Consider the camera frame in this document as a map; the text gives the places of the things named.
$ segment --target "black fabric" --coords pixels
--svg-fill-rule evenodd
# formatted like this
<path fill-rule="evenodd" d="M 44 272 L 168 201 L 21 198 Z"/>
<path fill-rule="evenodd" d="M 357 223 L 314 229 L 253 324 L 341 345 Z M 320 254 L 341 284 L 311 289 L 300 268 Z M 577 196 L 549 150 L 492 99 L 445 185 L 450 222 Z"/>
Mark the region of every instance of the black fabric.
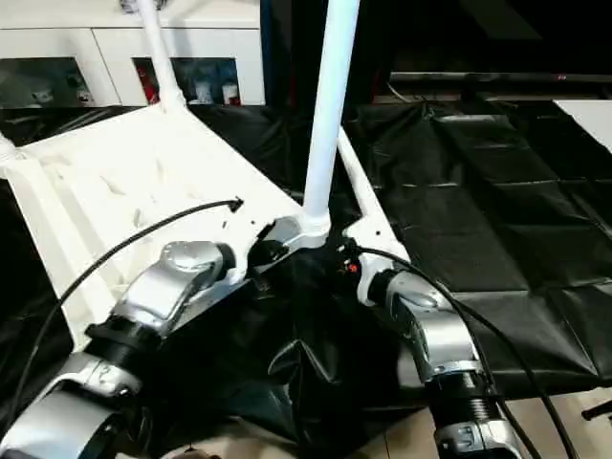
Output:
<path fill-rule="evenodd" d="M 31 142 L 77 127 L 75 116 L 83 124 L 124 110 L 5 112 L 0 130 Z M 193 110 L 301 200 L 308 118 L 254 107 Z M 363 106 L 346 111 L 344 126 L 415 263 L 508 334 L 551 393 L 610 384 L 607 150 L 548 102 Z M 337 230 L 360 216 L 340 165 L 330 209 Z M 24 273 L 42 279 L 19 225 L 20 242 L 8 249 L 27 247 Z M 407 350 L 356 301 L 354 279 L 339 273 L 332 248 L 297 253 L 167 341 L 160 377 L 147 387 L 157 451 L 202 438 L 230 415 L 305 455 L 339 457 L 423 406 Z M 50 293 L 42 279 L 13 309 Z M 39 314 L 48 308 L 36 304 Z M 534 396 L 503 345 L 473 326 L 500 389 Z M 12 328 L 0 324 L 0 342 L 11 343 Z M 56 329 L 54 339 L 65 334 Z M 51 364 L 66 348 L 50 341 L 43 351 Z"/>

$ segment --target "white cabinet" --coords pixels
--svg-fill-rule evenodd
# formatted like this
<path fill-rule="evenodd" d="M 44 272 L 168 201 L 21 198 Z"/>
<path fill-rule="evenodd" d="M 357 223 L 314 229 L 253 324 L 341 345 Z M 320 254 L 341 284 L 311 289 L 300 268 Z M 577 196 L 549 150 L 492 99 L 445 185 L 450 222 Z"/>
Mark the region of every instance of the white cabinet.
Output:
<path fill-rule="evenodd" d="M 188 101 L 265 103 L 259 0 L 169 0 L 160 17 Z M 0 107 L 146 104 L 141 26 L 119 0 L 0 2 Z"/>
<path fill-rule="evenodd" d="M 123 105 L 145 105 L 146 85 L 149 84 L 139 59 L 149 57 L 144 34 L 139 29 L 94 29 L 94 35 L 104 61 L 115 82 Z M 208 88 L 220 94 L 224 79 L 236 80 L 240 101 L 245 105 L 265 103 L 261 40 L 259 30 L 251 29 L 176 29 L 164 28 L 165 43 L 172 58 L 179 86 L 187 101 L 199 93 L 197 75 L 221 60 L 233 76 L 214 76 Z M 215 74 L 223 70 L 214 69 Z M 223 103 L 217 96 L 215 101 Z"/>
<path fill-rule="evenodd" d="M 0 107 L 117 103 L 90 29 L 0 30 Z"/>

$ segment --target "cable connector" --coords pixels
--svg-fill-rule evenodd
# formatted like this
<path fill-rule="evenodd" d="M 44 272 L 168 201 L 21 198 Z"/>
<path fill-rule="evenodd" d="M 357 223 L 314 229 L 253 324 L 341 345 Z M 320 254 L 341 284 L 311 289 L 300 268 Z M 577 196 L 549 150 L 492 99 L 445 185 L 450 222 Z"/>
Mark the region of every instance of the cable connector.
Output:
<path fill-rule="evenodd" d="M 228 207 L 231 213 L 236 213 L 238 209 L 242 207 L 243 204 L 245 204 L 245 202 L 242 199 L 240 199 L 238 196 L 236 196 L 236 200 L 229 203 Z"/>
<path fill-rule="evenodd" d="M 342 256 L 350 259 L 355 259 L 361 254 L 360 246 L 357 245 L 357 241 L 352 237 L 344 238 L 337 251 Z"/>

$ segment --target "glass cabinet door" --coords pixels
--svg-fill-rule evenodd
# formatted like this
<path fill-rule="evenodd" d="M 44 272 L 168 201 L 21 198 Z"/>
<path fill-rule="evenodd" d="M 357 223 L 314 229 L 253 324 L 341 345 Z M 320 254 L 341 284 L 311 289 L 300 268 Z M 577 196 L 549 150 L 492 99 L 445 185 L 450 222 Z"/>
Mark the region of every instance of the glass cabinet door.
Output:
<path fill-rule="evenodd" d="M 91 29 L 0 29 L 0 108 L 118 103 Z"/>
<path fill-rule="evenodd" d="M 0 59 L 0 109 L 95 105 L 72 57 Z"/>
<path fill-rule="evenodd" d="M 172 57 L 179 87 L 190 105 L 240 105 L 236 61 L 232 58 Z M 149 57 L 133 57 L 148 103 L 159 100 L 159 85 Z"/>

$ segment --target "white plastic tray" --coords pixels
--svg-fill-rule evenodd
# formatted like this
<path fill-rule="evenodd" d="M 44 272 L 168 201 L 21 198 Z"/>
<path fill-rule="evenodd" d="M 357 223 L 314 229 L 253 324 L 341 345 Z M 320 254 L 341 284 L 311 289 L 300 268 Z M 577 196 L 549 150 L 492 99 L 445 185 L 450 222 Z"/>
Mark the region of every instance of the white plastic tray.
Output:
<path fill-rule="evenodd" d="M 6 165 L 18 205 L 61 295 L 96 258 L 148 224 L 200 203 L 245 201 L 162 229 L 110 260 L 64 307 L 76 348 L 87 324 L 106 319 L 125 285 L 171 240 L 234 248 L 301 207 L 186 109 L 159 105 L 22 148 Z"/>

